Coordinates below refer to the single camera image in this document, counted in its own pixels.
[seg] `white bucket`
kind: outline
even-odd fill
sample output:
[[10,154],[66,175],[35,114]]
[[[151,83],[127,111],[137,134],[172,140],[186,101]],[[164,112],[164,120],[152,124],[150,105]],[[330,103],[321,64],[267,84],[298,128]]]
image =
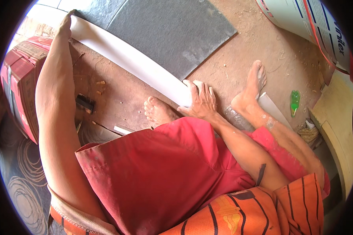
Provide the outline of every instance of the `white bucket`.
[[[317,44],[303,0],[256,0],[256,2],[272,23]],[[319,0],[306,2],[321,49],[330,55],[334,63],[349,72],[349,48],[336,21]]]

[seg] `bare foot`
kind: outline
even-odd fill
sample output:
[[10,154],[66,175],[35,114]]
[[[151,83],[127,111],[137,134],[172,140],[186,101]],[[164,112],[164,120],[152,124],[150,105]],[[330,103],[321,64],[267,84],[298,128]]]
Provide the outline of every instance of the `bare foot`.
[[231,101],[231,107],[242,114],[246,109],[257,104],[260,90],[267,83],[267,74],[260,60],[254,61],[247,77],[245,89]]
[[179,118],[169,105],[154,96],[150,96],[144,102],[144,109],[146,118],[157,125],[169,123]]

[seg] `red cardboard box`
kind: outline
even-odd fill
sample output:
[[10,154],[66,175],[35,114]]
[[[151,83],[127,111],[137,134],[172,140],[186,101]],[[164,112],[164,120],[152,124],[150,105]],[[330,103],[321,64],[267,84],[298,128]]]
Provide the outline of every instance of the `red cardboard box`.
[[39,127],[35,112],[35,87],[52,38],[31,37],[10,50],[0,78],[12,114],[22,133],[38,144]]

